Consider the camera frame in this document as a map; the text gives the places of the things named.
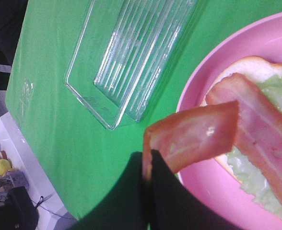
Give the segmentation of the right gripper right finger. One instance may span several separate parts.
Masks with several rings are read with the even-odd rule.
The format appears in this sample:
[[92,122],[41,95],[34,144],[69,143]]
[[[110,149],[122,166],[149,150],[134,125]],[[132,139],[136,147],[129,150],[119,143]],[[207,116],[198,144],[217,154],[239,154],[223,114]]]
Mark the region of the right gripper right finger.
[[176,178],[161,154],[152,150],[149,186],[152,230],[240,230],[201,203]]

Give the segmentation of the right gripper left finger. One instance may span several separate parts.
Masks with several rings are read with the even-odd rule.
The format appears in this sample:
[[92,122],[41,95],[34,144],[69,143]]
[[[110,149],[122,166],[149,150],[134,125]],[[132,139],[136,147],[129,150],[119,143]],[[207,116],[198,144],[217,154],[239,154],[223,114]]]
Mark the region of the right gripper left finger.
[[142,153],[134,152],[108,194],[71,230],[146,230]]

